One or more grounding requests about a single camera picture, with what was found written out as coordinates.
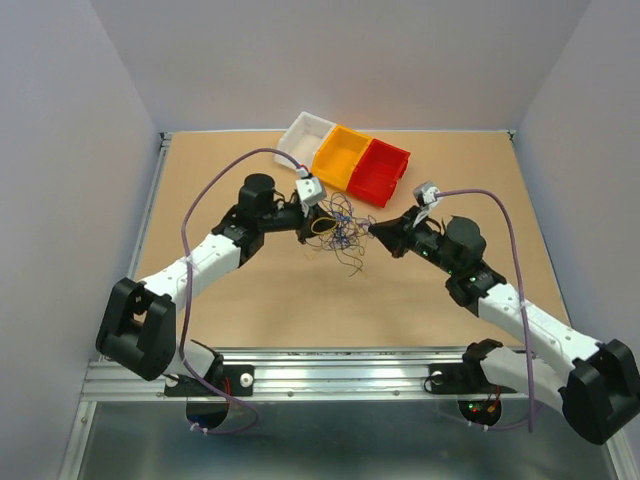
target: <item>white backdrop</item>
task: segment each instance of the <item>white backdrop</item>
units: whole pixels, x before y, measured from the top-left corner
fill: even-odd
[[[515,128],[589,0],[92,0],[162,131]]]
[[[87,0],[0,15],[0,477],[58,477],[157,135]]]
[[[594,0],[516,134],[574,326],[640,359],[640,2]],[[640,462],[640,419],[628,427]]]

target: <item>plastic tray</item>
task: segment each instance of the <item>plastic tray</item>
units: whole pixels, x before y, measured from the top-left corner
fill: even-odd
[[[409,152],[373,139],[353,171],[347,192],[376,205],[386,206],[409,163]]]
[[[335,126],[336,124],[329,120],[302,112],[280,138],[278,149],[291,154],[298,162],[311,170],[318,149],[327,140]],[[280,155],[274,155],[274,160],[293,169],[291,162]]]
[[[318,150],[311,173],[324,183],[346,191],[351,174],[373,139],[336,125]]]

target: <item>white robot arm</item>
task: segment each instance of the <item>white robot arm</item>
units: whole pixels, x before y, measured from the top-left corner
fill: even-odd
[[[326,197],[320,181],[306,170],[298,171],[290,201],[275,198],[275,182],[264,174],[249,175],[238,203],[190,258],[174,263],[135,282],[123,278],[113,287],[96,339],[97,350],[145,380],[160,375],[192,376],[179,357],[176,315],[187,300],[187,263],[193,267],[192,296],[244,265],[264,244],[265,233],[292,230],[304,243],[334,226],[319,202]],[[222,357],[196,342],[185,345],[190,366],[215,383]]]
[[[618,340],[604,344],[579,333],[530,302],[521,305],[516,288],[483,261],[486,241],[475,222],[454,217],[442,232],[431,228],[428,213],[441,196],[430,182],[418,187],[418,206],[371,225],[369,233],[394,258],[412,251],[447,272],[445,287],[458,305],[521,341],[525,308],[537,354],[536,397],[560,411],[583,438],[604,443],[640,413],[640,375],[631,350]],[[484,340],[470,345],[453,371],[441,372],[438,383],[444,389],[490,383],[529,393],[526,360],[499,342]]]

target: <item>purple cable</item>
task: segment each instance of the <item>purple cable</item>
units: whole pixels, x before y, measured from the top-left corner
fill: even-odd
[[[256,148],[255,150],[245,153],[241,157],[235,159],[225,168],[223,168],[222,171],[218,173],[213,178],[213,180],[211,180],[207,184],[207,186],[205,186],[202,189],[202,191],[198,194],[196,199],[193,201],[193,203],[189,207],[189,210],[187,210],[186,215],[184,216],[184,220],[182,221],[182,228],[180,229],[180,236],[182,237],[182,247],[184,248],[185,258],[189,259],[191,257],[191,247],[189,247],[189,241],[187,240],[187,224],[189,223],[189,219],[191,218],[191,215],[193,214],[194,210],[198,206],[198,203],[200,203],[200,200],[202,200],[202,198],[207,194],[207,192],[211,189],[211,187],[213,187],[218,182],[218,180],[220,180],[229,170],[231,170],[233,167],[238,165],[243,160],[246,160],[247,158],[252,157],[253,155],[256,155],[258,153],[274,153],[276,155],[281,155],[285,157],[287,160],[289,160],[296,168],[303,168],[296,161],[296,159],[293,158],[288,153],[283,152],[281,150],[277,150],[275,148],[268,148],[268,147]],[[212,435],[229,435],[233,433],[244,432],[245,430],[248,430],[249,428],[253,427],[256,423],[260,421],[260,412],[258,411],[258,409],[255,406],[251,405],[250,403],[245,402],[244,400],[240,400],[239,398],[233,397],[227,394],[226,392],[223,392],[222,390],[211,385],[204,378],[202,378],[198,374],[198,372],[194,370],[191,364],[189,364],[189,361],[187,360],[187,357],[185,355],[184,347],[185,347],[185,344],[187,343],[187,332],[189,330],[189,322],[191,320],[191,305],[193,303],[193,265],[191,265],[191,262],[189,261],[187,261],[186,264],[187,264],[187,291],[186,291],[186,302],[184,307],[184,325],[182,327],[182,334],[180,336],[180,344],[178,345],[178,354],[180,355],[180,359],[182,360],[182,363],[184,364],[185,368],[189,371],[191,376],[195,378],[198,381],[198,383],[204,386],[207,390],[209,390],[212,393],[215,393],[220,397],[225,398],[229,402],[234,402],[237,405],[248,408],[255,414],[254,419],[253,421],[251,421],[251,423],[243,427],[239,427],[231,430],[209,431],[209,430],[200,428],[195,423],[193,423],[191,426],[192,428],[195,428],[198,431],[201,431],[205,434],[212,434]]]
[[[509,229],[509,238],[511,240],[511,253],[513,255],[513,264],[516,270],[516,280],[518,282],[518,297],[520,300],[520,305],[524,305],[525,296],[524,296],[524,282],[522,280],[522,271],[520,270],[520,260],[518,258],[518,249],[516,247],[516,235],[513,231],[513,223],[511,223],[511,218],[507,213],[507,209],[504,206],[504,203],[494,194],[488,190],[483,190],[479,188],[465,188],[462,190],[451,190],[449,192],[440,192],[436,193],[435,198],[443,198],[443,197],[452,197],[454,195],[465,195],[468,193],[478,193],[481,195],[487,195],[491,197],[502,210],[502,214],[504,215],[504,219],[507,221],[507,228]],[[529,330],[529,317],[527,316],[527,309],[521,308],[520,312],[522,314],[522,326],[524,330],[524,349],[527,361],[527,386],[529,388],[529,417],[527,419],[527,423],[529,426],[529,432],[533,432],[533,423],[535,420],[535,404],[536,397],[534,391],[534,382],[533,382],[533,350],[531,348],[531,331]]]

